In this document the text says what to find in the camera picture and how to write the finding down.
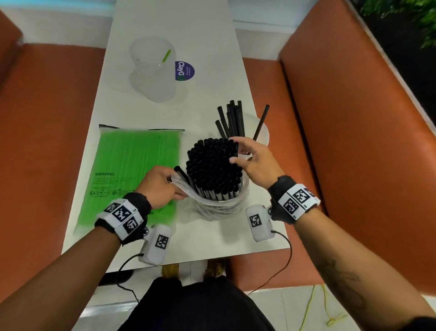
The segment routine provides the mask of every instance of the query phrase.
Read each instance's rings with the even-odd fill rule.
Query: white table
[[[191,80],[176,82],[173,100],[153,103],[129,83],[134,66],[129,46],[137,38],[158,36],[175,46],[176,60],[195,69]],[[79,237],[73,234],[99,143],[99,124],[120,128],[185,129],[181,141],[181,164],[186,151],[199,139],[218,137],[217,106],[242,100],[244,111],[255,115],[254,104],[230,17],[227,0],[118,0],[103,63],[94,110],[83,152],[63,252]],[[250,183],[246,207],[269,205],[266,190]],[[188,199],[177,205],[176,232],[164,264],[287,248],[276,236],[256,243],[244,210],[225,221],[205,221],[189,211]],[[286,234],[282,222],[274,229]],[[118,270],[130,256],[139,253],[143,241],[122,247],[108,272]],[[148,265],[133,259],[125,269]]]

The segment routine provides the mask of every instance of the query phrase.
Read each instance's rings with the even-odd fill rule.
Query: black cable
[[[250,295],[251,293],[253,293],[253,292],[255,292],[255,291],[261,289],[262,287],[264,287],[266,284],[269,283],[269,281],[270,281],[271,279],[273,279],[275,276],[277,276],[279,273],[281,273],[283,270],[285,270],[285,269],[287,268],[287,266],[289,265],[289,262],[291,262],[291,258],[292,258],[292,245],[291,245],[291,242],[289,241],[288,238],[286,238],[286,236],[285,236],[284,234],[282,234],[282,233],[280,233],[280,232],[277,232],[277,231],[275,231],[275,230],[272,230],[271,232],[272,232],[272,233],[277,233],[277,234],[281,235],[281,236],[282,236],[283,238],[285,238],[286,241],[288,242],[288,244],[289,244],[289,248],[291,249],[291,252],[290,252],[290,255],[289,255],[289,260],[288,260],[288,262],[286,263],[286,265],[285,265],[282,269],[280,269],[278,272],[276,272],[274,275],[272,275],[271,278],[268,279],[268,281],[267,281],[265,284],[259,286],[257,289],[251,291],[251,292],[248,293],[247,295]]]
[[[128,289],[128,288],[126,288],[126,287],[121,286],[121,285],[118,284],[118,274],[119,274],[119,272],[121,271],[121,269],[124,268],[124,266],[125,266],[125,265],[126,265],[126,264],[131,260],[131,259],[134,259],[135,257],[138,257],[138,256],[144,256],[144,254],[142,254],[142,253],[135,254],[134,256],[129,257],[129,258],[127,259],[127,261],[123,263],[123,265],[120,267],[120,269],[118,269],[118,271],[116,272],[116,275],[115,275],[115,283],[116,283],[116,285],[117,285],[118,287],[122,288],[123,290],[129,291],[129,292],[132,292],[133,295],[135,296],[135,299],[136,299],[137,302],[139,303],[139,300],[138,300],[138,298],[136,297],[136,294],[135,294],[135,291],[134,291],[134,290]]]

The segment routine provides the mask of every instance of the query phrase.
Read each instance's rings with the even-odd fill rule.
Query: person's right arm
[[[268,189],[284,175],[266,146],[232,139],[253,158],[230,162],[243,167],[255,184]],[[318,209],[301,216],[295,230],[329,289],[362,329],[398,330],[415,317],[436,317],[412,284]]]

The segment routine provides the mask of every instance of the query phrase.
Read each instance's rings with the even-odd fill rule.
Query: black pants
[[[226,277],[182,287],[157,278],[119,331],[274,330],[256,304]]]

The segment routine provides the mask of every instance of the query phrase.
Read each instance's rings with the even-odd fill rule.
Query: green foliage
[[[421,47],[436,46],[436,0],[354,0],[363,3],[361,13],[380,15],[407,13],[424,35]]]

